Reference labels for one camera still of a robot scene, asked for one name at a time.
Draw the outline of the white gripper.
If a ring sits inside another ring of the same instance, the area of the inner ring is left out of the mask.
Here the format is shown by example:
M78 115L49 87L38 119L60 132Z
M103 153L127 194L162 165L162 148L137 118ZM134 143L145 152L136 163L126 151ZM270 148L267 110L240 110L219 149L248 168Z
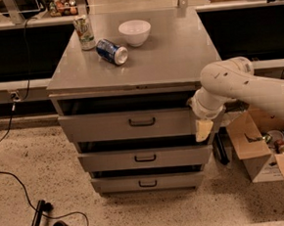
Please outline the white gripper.
M225 97L214 95L205 88L196 91L189 100L189 105L199 119L196 120L196 141L203 142L210 135L213 122L224 108Z

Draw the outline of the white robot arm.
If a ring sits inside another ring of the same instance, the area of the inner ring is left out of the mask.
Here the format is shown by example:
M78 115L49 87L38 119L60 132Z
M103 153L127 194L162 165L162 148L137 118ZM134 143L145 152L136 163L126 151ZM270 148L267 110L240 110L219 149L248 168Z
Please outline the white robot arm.
M196 117L196 141L207 139L213 120L230 99L257 106L284 120L284 79L255 75L245 57L206 65L200 74L201 88L188 101Z

